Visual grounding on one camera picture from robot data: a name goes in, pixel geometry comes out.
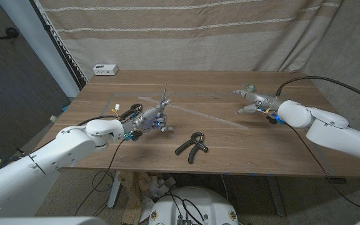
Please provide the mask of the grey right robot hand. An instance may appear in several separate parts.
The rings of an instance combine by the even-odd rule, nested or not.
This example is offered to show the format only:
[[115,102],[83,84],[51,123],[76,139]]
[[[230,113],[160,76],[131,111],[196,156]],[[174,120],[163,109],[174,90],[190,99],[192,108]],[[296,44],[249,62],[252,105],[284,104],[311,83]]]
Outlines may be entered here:
[[236,114],[242,113],[255,113],[259,109],[262,111],[272,110],[277,111],[284,100],[277,97],[272,97],[267,94],[258,92],[249,92],[245,90],[234,90],[233,93],[239,94],[245,98],[250,105],[244,106],[243,108],[236,111]]

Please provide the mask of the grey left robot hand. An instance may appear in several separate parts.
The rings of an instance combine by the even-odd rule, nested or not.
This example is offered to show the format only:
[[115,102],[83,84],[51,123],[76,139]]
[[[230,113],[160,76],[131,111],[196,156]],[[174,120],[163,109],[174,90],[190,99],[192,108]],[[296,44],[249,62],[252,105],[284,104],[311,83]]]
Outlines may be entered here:
[[141,106],[136,107],[130,114],[130,118],[122,123],[124,132],[127,134],[136,131],[148,133],[153,129],[158,129],[161,132],[172,131],[173,128],[166,125],[168,117],[164,113],[164,108],[170,103],[171,99],[162,100],[157,106],[144,112],[141,111]]

